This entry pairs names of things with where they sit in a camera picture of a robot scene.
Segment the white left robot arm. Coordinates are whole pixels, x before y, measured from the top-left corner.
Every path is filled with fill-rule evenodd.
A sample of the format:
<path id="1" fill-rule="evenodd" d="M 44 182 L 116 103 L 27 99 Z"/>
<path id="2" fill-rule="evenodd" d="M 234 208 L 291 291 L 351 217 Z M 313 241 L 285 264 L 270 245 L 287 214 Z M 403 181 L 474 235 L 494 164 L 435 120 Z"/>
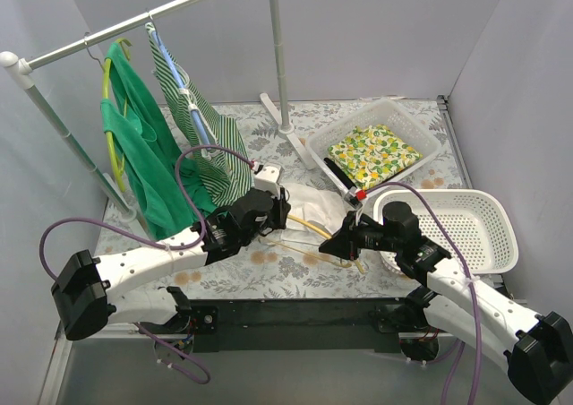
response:
<path id="1" fill-rule="evenodd" d="M 142 286 L 179 271 L 198 269 L 230 258 L 257 236 L 286 226 L 290 205 L 283 187 L 250 189 L 230 207 L 205 220 L 206 234 L 192 248 L 199 227 L 120 254 L 95 257 L 73 254 L 57 276 L 51 293 L 68 340 L 83 340 L 110 323 L 153 323 L 183 332 L 191 321 L 183 297 L 152 297 Z"/>

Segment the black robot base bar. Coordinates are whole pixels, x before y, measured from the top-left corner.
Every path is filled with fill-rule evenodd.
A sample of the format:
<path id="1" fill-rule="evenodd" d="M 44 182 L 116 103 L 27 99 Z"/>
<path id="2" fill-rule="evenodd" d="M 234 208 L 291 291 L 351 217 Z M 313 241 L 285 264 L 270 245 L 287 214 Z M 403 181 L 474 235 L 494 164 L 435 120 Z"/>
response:
<path id="1" fill-rule="evenodd" d="M 438 330 L 407 298 L 191 300 L 170 321 L 196 352 L 369 349 L 432 345 Z"/>

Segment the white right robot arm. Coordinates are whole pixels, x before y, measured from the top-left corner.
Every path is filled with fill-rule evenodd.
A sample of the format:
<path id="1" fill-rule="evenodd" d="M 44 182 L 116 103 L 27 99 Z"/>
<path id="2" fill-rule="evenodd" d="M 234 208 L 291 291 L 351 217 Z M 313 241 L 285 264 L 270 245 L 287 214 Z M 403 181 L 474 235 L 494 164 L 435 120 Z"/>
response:
<path id="1" fill-rule="evenodd" d="M 363 249 L 391 252 L 398 268 L 419 282 L 425 299 L 405 309 L 406 323 L 425 331 L 434 323 L 463 342 L 475 343 L 506 369 L 513 386 L 533 404 L 549 404 L 572 381 L 572 330 L 555 312 L 540 315 L 465 274 L 461 257 L 424 236 L 405 202 L 390 202 L 383 222 L 350 211 L 319 250 L 355 260 Z"/>

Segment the yellow plastic hanger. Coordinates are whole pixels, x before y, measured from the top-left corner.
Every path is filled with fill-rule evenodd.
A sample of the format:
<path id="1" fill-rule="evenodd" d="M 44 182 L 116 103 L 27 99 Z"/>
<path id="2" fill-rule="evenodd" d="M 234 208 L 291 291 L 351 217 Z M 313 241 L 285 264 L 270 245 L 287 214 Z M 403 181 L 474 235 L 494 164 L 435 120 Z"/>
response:
<path id="1" fill-rule="evenodd" d="M 277 239 L 275 239 L 274 237 L 264 237 L 263 239 L 265 239 L 274 246 L 282 246 L 286 249 L 316 259 L 317 261 L 329 263 L 341 269 L 356 268 L 361 274 L 366 273 L 365 268 L 358 261 L 344 262 L 342 259 L 335 261 L 331 256 L 320 255 L 318 253 L 311 253 L 309 251 L 302 250 L 298 247 L 291 246 L 290 243 L 296 243 L 296 244 L 318 247 L 321 242 L 317 238 L 309 238 L 309 234 L 314 233 L 317 236 L 319 236 L 322 240 L 331 238 L 331 234 L 325 228 L 321 228 L 316 224 L 313 224 L 310 221 L 296 217 L 293 214 L 289 214 L 287 216 L 287 219 L 290 220 L 291 222 L 297 223 L 304 229 L 293 231 L 292 232 L 293 236 L 290 236 L 288 233 L 286 240 L 283 239 L 284 233 L 286 232 L 285 230 L 281 233 L 281 235 Z"/>

